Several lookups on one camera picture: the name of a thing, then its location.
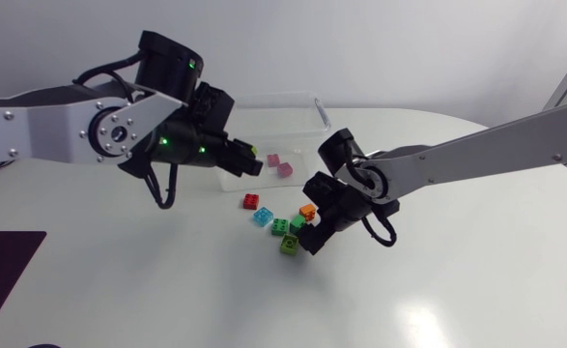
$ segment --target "orange lego brick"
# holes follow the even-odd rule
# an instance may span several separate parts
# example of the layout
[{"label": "orange lego brick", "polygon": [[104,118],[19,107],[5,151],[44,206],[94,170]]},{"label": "orange lego brick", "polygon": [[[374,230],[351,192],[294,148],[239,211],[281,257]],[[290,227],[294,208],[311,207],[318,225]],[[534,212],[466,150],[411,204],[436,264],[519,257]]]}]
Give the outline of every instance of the orange lego brick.
[{"label": "orange lego brick", "polygon": [[315,218],[315,206],[311,203],[300,208],[300,214],[307,220],[310,221]]}]

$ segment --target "blue lego brick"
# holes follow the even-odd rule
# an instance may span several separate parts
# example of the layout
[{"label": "blue lego brick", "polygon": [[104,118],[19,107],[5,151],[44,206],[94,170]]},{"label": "blue lego brick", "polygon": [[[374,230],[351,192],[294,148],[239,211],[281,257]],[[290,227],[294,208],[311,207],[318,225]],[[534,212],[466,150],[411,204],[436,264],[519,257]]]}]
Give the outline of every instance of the blue lego brick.
[{"label": "blue lego brick", "polygon": [[266,208],[261,208],[260,210],[255,212],[255,214],[253,214],[253,219],[255,219],[255,222],[257,222],[257,224],[262,227],[271,222],[273,218],[274,215],[272,214],[272,212]]}]

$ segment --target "white wall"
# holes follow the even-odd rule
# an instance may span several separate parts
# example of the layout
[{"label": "white wall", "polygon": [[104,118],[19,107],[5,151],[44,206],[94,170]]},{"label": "white wall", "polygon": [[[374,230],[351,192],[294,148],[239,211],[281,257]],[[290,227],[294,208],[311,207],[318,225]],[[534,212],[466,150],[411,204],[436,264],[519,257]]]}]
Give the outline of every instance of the white wall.
[{"label": "white wall", "polygon": [[540,110],[567,71],[567,0],[0,0],[0,96],[124,58],[142,29],[199,52],[232,95],[312,90],[486,125]]}]

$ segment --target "pink lego brick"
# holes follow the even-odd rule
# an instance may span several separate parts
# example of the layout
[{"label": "pink lego brick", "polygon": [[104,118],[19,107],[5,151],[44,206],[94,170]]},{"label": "pink lego brick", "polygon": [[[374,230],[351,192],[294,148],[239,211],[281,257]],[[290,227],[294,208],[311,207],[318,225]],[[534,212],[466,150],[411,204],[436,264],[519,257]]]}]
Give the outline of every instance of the pink lego brick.
[{"label": "pink lego brick", "polygon": [[279,172],[279,176],[281,176],[281,178],[287,178],[294,172],[294,169],[292,169],[292,166],[288,162],[279,164],[276,169]]},{"label": "pink lego brick", "polygon": [[275,167],[279,165],[279,156],[277,154],[267,155],[267,158],[269,167]]}]

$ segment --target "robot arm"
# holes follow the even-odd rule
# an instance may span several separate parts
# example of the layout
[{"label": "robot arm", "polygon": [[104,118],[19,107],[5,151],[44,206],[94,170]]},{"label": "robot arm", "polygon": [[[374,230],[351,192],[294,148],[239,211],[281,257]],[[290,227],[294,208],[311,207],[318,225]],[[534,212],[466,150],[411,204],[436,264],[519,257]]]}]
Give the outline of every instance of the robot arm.
[{"label": "robot arm", "polygon": [[[361,220],[386,247],[396,242],[388,217],[397,198],[428,185],[567,162],[567,105],[436,146],[410,146],[363,154],[349,130],[340,130],[319,150],[334,178],[318,173],[304,192],[319,207],[321,222],[298,232],[315,254],[334,232]],[[382,239],[366,216],[374,213],[388,231]]]},{"label": "robot arm", "polygon": [[[137,63],[134,84],[115,72]],[[251,145],[224,131],[234,100],[205,82],[195,89],[202,70],[197,53],[145,31],[139,52],[91,69],[73,85],[0,99],[0,161],[116,164],[144,179],[161,209],[173,205],[178,165],[259,175]],[[102,73],[114,81],[84,86]],[[170,164],[164,201],[153,161]]]}]

